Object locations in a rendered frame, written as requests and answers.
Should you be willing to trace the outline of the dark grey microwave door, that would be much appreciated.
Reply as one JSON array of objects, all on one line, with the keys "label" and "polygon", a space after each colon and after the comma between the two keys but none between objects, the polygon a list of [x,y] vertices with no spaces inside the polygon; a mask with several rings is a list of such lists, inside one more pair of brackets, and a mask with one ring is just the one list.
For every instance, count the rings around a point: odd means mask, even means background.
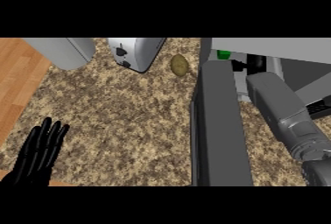
[{"label": "dark grey microwave door", "polygon": [[190,185],[254,185],[229,60],[208,60],[199,67],[190,98]]}]

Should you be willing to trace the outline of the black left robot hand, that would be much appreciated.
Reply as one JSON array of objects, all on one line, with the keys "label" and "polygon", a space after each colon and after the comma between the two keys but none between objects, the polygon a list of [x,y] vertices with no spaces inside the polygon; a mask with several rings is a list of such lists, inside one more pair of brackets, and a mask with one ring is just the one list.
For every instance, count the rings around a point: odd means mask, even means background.
[{"label": "black left robot hand", "polygon": [[51,122],[47,117],[35,126],[20,147],[13,170],[0,180],[1,187],[48,186],[51,170],[57,160],[69,125]]}]

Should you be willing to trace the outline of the brown potato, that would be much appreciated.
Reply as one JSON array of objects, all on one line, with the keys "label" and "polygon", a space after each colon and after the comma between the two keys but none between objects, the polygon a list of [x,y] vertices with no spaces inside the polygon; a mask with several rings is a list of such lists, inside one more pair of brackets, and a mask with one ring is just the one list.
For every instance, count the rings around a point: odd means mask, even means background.
[{"label": "brown potato", "polygon": [[175,54],[170,60],[170,70],[177,76],[183,76],[189,70],[189,63],[180,54]]}]

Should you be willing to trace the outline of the silver toaster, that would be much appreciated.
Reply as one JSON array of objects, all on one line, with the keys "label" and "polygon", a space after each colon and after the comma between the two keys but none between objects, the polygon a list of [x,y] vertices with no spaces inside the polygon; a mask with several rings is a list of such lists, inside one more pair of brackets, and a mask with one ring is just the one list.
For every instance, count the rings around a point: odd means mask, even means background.
[{"label": "silver toaster", "polygon": [[138,73],[149,70],[165,38],[107,38],[116,63]]}]

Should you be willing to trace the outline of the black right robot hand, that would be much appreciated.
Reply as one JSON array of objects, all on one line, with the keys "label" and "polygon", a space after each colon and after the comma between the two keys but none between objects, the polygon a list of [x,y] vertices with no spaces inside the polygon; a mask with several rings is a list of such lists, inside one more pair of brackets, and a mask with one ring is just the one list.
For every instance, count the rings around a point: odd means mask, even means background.
[{"label": "black right robot hand", "polygon": [[240,62],[237,60],[232,60],[232,70],[235,72],[240,72],[246,69],[246,74],[258,74],[266,71],[266,57],[261,55],[248,54],[246,61]]}]

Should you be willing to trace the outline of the pale grey rounded appliance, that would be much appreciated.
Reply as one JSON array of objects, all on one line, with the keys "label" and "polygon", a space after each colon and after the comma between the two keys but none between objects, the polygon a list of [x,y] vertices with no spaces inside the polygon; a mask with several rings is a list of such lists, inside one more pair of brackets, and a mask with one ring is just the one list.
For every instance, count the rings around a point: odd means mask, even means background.
[{"label": "pale grey rounded appliance", "polygon": [[23,41],[63,70],[82,67],[96,52],[91,38],[23,38]]}]

